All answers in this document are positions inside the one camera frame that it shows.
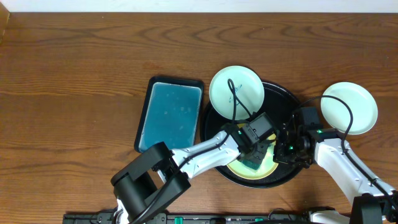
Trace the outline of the yellow plate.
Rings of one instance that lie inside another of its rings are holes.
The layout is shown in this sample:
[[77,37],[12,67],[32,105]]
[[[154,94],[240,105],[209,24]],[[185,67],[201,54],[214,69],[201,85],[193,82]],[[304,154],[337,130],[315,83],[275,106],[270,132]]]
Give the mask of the yellow plate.
[[248,162],[239,160],[229,163],[227,168],[233,174],[246,180],[259,180],[271,175],[278,166],[278,163],[273,161],[275,139],[276,134],[272,133],[266,140],[254,146],[254,150],[259,149],[264,154],[264,158],[257,169],[252,168]]

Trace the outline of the green scouring sponge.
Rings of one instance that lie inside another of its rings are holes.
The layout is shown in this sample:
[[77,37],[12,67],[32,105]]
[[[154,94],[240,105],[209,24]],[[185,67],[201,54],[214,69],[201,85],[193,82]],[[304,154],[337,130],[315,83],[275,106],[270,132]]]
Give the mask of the green scouring sponge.
[[248,169],[259,170],[263,159],[244,159],[241,161]]

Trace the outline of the mint plate with blue streak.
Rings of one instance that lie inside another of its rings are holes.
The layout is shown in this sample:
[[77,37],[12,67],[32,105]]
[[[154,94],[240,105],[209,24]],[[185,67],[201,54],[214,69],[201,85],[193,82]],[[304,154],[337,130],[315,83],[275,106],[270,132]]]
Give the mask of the mint plate with blue streak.
[[376,124],[378,108],[367,89],[351,82],[329,86],[321,99],[321,112],[326,122],[349,135],[368,132]]

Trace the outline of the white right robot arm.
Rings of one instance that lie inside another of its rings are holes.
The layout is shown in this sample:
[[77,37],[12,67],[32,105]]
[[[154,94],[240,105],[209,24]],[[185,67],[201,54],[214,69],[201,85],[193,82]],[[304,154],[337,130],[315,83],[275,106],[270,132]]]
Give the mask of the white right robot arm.
[[323,168],[352,205],[350,217],[334,211],[309,215],[313,223],[397,223],[397,190],[381,180],[353,152],[337,129],[283,126],[276,134],[274,162],[308,168]]

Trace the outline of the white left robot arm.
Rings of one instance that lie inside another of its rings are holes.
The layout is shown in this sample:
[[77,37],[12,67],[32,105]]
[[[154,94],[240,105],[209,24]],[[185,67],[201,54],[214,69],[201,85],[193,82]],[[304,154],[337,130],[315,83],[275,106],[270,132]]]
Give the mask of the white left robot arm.
[[111,178],[118,208],[126,223],[144,223],[190,188],[190,180],[236,159],[261,164],[269,125],[227,124],[211,139],[194,146],[169,149],[164,142],[151,146]]

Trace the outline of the round black tray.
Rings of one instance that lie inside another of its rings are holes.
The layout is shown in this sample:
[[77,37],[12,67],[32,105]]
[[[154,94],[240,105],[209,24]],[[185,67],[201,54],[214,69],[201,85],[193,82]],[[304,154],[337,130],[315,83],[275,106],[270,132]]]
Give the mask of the round black tray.
[[[277,128],[290,118],[291,112],[299,104],[299,100],[288,89],[272,82],[264,82],[265,95],[261,113],[265,112]],[[211,103],[205,106],[200,120],[200,139],[206,141],[212,138],[229,120],[219,115]],[[267,189],[282,185],[293,179],[302,169],[285,164],[278,164],[276,170],[269,176],[259,180],[246,180],[233,174],[226,166],[219,166],[216,170],[226,179],[244,187]]]

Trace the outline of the black rectangular water tray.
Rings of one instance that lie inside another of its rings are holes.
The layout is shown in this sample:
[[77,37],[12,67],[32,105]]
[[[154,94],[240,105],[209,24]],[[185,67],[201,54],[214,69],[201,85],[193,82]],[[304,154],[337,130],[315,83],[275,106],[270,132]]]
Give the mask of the black rectangular water tray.
[[204,83],[165,76],[149,80],[134,149],[143,153],[159,142],[170,149],[194,145]]

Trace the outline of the mint plate with scribble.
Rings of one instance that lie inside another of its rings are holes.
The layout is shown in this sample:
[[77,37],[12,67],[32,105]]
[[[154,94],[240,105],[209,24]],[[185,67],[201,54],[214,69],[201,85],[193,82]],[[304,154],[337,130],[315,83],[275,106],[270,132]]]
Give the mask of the mint plate with scribble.
[[209,89],[211,105],[226,119],[249,119],[260,110],[264,95],[259,76],[239,65],[221,69],[213,77]]

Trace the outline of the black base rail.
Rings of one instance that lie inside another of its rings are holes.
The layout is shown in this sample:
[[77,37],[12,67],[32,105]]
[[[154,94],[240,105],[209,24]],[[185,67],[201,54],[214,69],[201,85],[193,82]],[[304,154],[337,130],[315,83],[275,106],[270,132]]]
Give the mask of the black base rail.
[[[123,224],[127,215],[121,211],[102,210],[96,213],[64,214],[63,224]],[[330,207],[319,207],[315,211],[292,213],[277,208],[267,215],[215,215],[215,214],[172,214],[160,213],[150,219],[152,224],[244,224],[244,223],[349,223],[346,217]]]

